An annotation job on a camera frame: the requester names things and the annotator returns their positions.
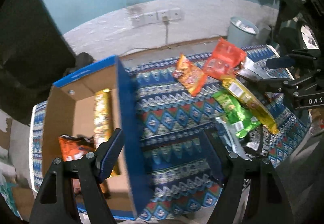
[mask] blue box flap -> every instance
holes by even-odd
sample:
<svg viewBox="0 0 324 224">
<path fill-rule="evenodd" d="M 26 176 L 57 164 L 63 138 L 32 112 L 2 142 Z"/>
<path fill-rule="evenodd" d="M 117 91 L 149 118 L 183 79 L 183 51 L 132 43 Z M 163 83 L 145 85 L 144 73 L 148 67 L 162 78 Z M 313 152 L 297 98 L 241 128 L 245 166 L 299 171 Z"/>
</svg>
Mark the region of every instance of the blue box flap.
<svg viewBox="0 0 324 224">
<path fill-rule="evenodd" d="M 104 69 L 106 67 L 110 67 L 115 64 L 115 58 L 117 58 L 116 55 L 112 55 L 108 58 L 105 58 L 103 60 L 94 62 L 88 66 L 85 66 L 67 76 L 64 78 L 61 78 L 60 80 L 56 81 L 53 83 L 55 87 L 61 88 L 64 87 L 65 85 L 72 83 L 84 76 L 90 75 L 94 72 L 97 72 L 101 69 Z"/>
<path fill-rule="evenodd" d="M 140 131 L 136 121 L 135 91 L 131 77 L 116 57 L 118 72 L 118 94 L 121 125 L 125 135 L 125 158 L 133 202 L 137 214 L 141 214 L 154 192 L 149 186 L 149 178 L 144 169 L 144 155 L 140 147 Z"/>
</svg>

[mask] cable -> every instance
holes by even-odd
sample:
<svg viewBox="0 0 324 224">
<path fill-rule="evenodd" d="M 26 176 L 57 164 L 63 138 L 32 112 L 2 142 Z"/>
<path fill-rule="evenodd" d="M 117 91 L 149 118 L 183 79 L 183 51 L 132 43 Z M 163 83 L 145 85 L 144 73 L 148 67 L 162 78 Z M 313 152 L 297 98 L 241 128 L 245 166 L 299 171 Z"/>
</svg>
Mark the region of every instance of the cable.
<svg viewBox="0 0 324 224">
<path fill-rule="evenodd" d="M 119 57 L 122 57 L 122 56 L 125 56 L 126 54 L 128 54 L 130 51 L 133 51 L 133 50 L 137 50 L 137 49 L 141 49 L 141 50 L 156 50 L 156 51 L 160 51 L 160 50 L 165 50 L 165 49 L 173 49 L 172 47 L 170 47 L 168 45 L 168 39 L 169 39 L 169 19 L 167 16 L 164 16 L 162 18 L 163 20 L 163 23 L 165 24 L 165 46 L 163 47 L 158 47 L 158 48 L 147 48 L 147 47 L 134 47 L 134 48 L 131 48 L 127 51 L 125 51 L 124 53 L 118 55 Z"/>
</svg>

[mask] red snack package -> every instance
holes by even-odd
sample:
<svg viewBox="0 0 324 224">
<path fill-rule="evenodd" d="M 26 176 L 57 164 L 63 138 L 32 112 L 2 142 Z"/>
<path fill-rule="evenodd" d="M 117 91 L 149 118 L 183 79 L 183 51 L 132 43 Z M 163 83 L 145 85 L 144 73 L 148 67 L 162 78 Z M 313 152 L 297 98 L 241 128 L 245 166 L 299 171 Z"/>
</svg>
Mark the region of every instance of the red snack package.
<svg viewBox="0 0 324 224">
<path fill-rule="evenodd" d="M 207 78 L 207 75 L 183 54 L 180 55 L 176 70 L 172 75 L 179 80 L 193 97 L 200 92 Z"/>
<path fill-rule="evenodd" d="M 85 154 L 95 151 L 93 138 L 75 138 L 68 135 L 61 135 L 59 137 L 59 143 L 63 161 L 77 160 Z M 78 179 L 73 179 L 73 189 L 75 195 L 81 193 L 80 181 Z"/>
<path fill-rule="evenodd" d="M 207 59 L 202 70 L 206 75 L 217 80 L 235 76 L 233 68 L 228 63 L 221 59 L 214 58 L 213 56 Z"/>
<path fill-rule="evenodd" d="M 202 70 L 208 76 L 218 80 L 235 77 L 234 67 L 245 57 L 246 53 L 242 49 L 221 38 Z"/>
<path fill-rule="evenodd" d="M 246 52 L 221 38 L 212 53 L 212 57 L 223 60 L 234 68 L 245 59 Z"/>
</svg>

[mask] wall socket panel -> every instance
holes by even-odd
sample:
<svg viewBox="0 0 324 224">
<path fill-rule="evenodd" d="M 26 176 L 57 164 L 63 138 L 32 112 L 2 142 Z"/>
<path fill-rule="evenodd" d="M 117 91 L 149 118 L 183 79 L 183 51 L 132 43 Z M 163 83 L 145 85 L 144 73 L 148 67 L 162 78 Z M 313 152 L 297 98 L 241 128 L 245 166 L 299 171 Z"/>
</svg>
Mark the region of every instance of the wall socket panel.
<svg viewBox="0 0 324 224">
<path fill-rule="evenodd" d="M 163 21 L 181 20 L 182 11 L 180 8 L 172 8 L 169 10 L 159 10 L 151 13 L 144 13 L 131 17 L 132 26 L 140 27 L 146 24 L 156 24 Z"/>
</svg>

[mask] blue patterned fabric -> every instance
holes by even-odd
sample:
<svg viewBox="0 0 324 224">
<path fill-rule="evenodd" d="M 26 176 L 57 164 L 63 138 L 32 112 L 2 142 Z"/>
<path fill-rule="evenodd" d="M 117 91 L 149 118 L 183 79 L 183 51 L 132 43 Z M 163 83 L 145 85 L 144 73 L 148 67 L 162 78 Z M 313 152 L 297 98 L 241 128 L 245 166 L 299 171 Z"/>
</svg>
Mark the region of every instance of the blue patterned fabric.
<svg viewBox="0 0 324 224">
<path fill-rule="evenodd" d="M 275 77 L 290 77 L 286 69 L 269 70 L 268 58 L 277 57 L 270 46 L 243 48 L 248 57 Z M 211 53 L 187 56 L 203 67 Z M 218 80 L 208 77 L 195 97 L 172 77 L 178 58 L 168 58 L 129 69 L 137 91 L 137 114 L 145 170 L 151 178 L 155 195 L 139 218 L 164 220 L 211 207 L 221 188 L 209 178 L 210 169 L 199 143 L 201 130 L 212 126 L 209 116 L 223 110 L 211 95 L 221 89 Z M 304 138 L 310 118 L 302 123 L 283 104 L 283 95 L 273 94 L 269 104 L 263 95 L 253 91 L 278 123 L 280 133 L 270 135 L 269 159 L 278 166 Z M 42 128 L 46 103 L 36 107 L 34 122 L 33 167 L 35 187 L 42 182 Z"/>
<path fill-rule="evenodd" d="M 34 169 L 34 187 L 39 190 L 43 181 L 42 173 L 42 146 L 43 146 L 43 121 L 46 113 L 47 101 L 39 103 L 35 108 L 33 125 L 32 157 Z"/>
</svg>

